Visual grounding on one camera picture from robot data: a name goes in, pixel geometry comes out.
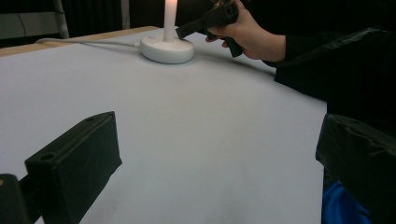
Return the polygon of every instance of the wooden table edge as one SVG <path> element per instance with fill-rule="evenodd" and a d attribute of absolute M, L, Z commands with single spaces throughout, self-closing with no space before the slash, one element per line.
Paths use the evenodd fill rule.
<path fill-rule="evenodd" d="M 84 35 L 84 36 L 74 37 L 71 39 L 87 39 L 87 40 L 108 39 L 108 38 L 122 36 L 122 35 L 133 35 L 133 34 L 156 30 L 156 29 L 159 29 L 159 28 L 155 27 L 155 26 L 144 26 L 144 27 L 139 27 L 139 28 L 102 33 L 102 34 L 97 34 L 97 35 Z M 45 43 L 39 43 L 39 44 L 29 44 L 29 45 L 22 45 L 22 46 L 10 47 L 10 48 L 3 48 L 3 49 L 0 49 L 0 57 L 19 54 L 19 53 L 26 53 L 26 52 L 31 52 L 31 51 L 35 51 L 35 50 L 41 50 L 41 49 L 57 48 L 57 47 L 66 46 L 66 45 L 70 45 L 70 43 L 45 42 Z"/>

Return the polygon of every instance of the white cable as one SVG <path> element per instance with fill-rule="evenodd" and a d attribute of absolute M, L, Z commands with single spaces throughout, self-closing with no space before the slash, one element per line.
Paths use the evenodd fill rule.
<path fill-rule="evenodd" d="M 61 43 L 76 43 L 76 44 L 108 44 L 108 45 L 121 45 L 133 48 L 139 48 L 140 43 L 122 43 L 118 41 L 109 40 L 78 40 L 78 39 L 54 39 L 54 38 L 42 38 L 36 41 L 36 43 L 44 42 L 61 42 Z"/>

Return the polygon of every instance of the white candle holder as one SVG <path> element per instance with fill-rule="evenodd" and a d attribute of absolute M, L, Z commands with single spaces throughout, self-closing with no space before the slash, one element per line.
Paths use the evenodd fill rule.
<path fill-rule="evenodd" d="M 146 36 L 140 41 L 140 51 L 157 63 L 186 63 L 194 55 L 190 41 L 175 37 L 177 0 L 166 0 L 163 35 Z"/>

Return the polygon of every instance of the round white base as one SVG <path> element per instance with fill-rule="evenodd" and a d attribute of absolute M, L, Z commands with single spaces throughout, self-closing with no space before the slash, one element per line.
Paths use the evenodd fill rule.
<path fill-rule="evenodd" d="M 190 41 L 174 38 L 172 43 L 163 42 L 163 36 L 147 36 L 140 41 L 140 52 L 157 63 L 186 63 L 194 56 Z"/>

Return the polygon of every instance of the blue object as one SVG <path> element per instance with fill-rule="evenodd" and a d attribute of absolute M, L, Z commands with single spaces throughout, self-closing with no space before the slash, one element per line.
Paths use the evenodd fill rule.
<path fill-rule="evenodd" d="M 323 192 L 322 224 L 373 224 L 368 214 L 338 181 Z"/>

